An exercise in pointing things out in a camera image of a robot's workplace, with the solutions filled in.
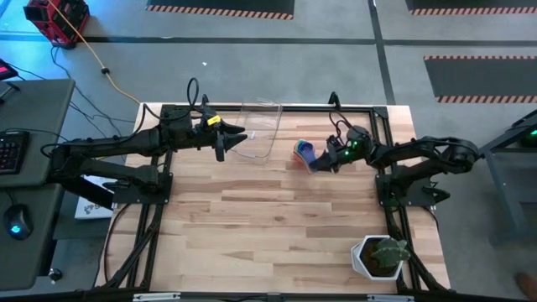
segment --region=desk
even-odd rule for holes
[[[0,106],[0,131],[6,128],[34,128],[59,133],[75,82],[20,81],[17,86],[21,92],[11,92],[5,97],[5,104]],[[32,287],[41,268],[47,265],[52,224],[64,191],[60,185],[42,185],[45,179],[40,179],[46,176],[49,161],[39,148],[57,141],[53,134],[31,133],[20,176],[0,176],[2,187],[17,186],[10,190],[18,203],[28,206],[34,223],[34,232],[23,241],[12,239],[0,226],[0,290]],[[23,174],[35,177],[27,178]],[[0,215],[3,216],[10,206],[11,201],[0,188]]]
[[[161,105],[150,108],[158,112]],[[408,107],[388,107],[388,113],[395,142],[415,136]],[[221,116],[229,123],[237,119],[236,112]],[[368,115],[345,116],[369,128]],[[149,118],[144,127],[156,123]],[[395,293],[395,282],[369,281],[351,267],[353,245],[366,235],[387,233],[376,201],[376,170],[359,161],[341,167],[339,174],[309,175],[291,160],[298,139],[322,152],[334,132],[326,112],[284,112],[266,165],[250,164],[233,152],[217,163],[210,148],[175,154],[151,290]],[[128,157],[127,165],[140,164],[149,159]],[[126,210],[112,234],[107,255],[112,273],[133,248],[140,208]],[[421,208],[409,208],[408,216],[415,251],[449,287],[433,219]],[[102,283],[100,272],[96,284]]]

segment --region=computer mouse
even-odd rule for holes
[[[3,225],[9,236],[17,240],[28,238],[34,229],[28,207],[20,204],[10,206],[3,213]]]

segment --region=potted plant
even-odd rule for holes
[[[365,236],[354,246],[352,268],[370,280],[393,281],[401,273],[403,261],[410,259],[406,241],[388,235]]]

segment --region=yellow label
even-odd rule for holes
[[[220,116],[215,116],[215,117],[211,117],[209,118],[209,120],[207,121],[207,124],[209,126],[211,126],[213,123],[217,123],[217,122],[220,122],[222,119],[220,118]]]

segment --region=white pot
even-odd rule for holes
[[[389,238],[389,236],[388,235],[369,235],[369,236],[365,236],[363,238],[362,242],[360,242],[357,245],[355,245],[354,247],[352,247],[352,249],[351,249],[352,269],[354,269],[355,271],[359,272],[363,276],[367,277],[369,280],[373,280],[373,281],[395,281],[395,280],[397,280],[397,277],[401,273],[401,268],[403,267],[403,261],[399,262],[399,265],[397,266],[397,269],[395,270],[394,275],[392,275],[390,277],[374,277],[369,273],[368,268],[366,268],[365,264],[360,259],[360,254],[362,253],[362,249],[363,249],[363,246],[365,245],[365,242],[368,239],[375,239],[375,238],[384,239],[384,238]]]

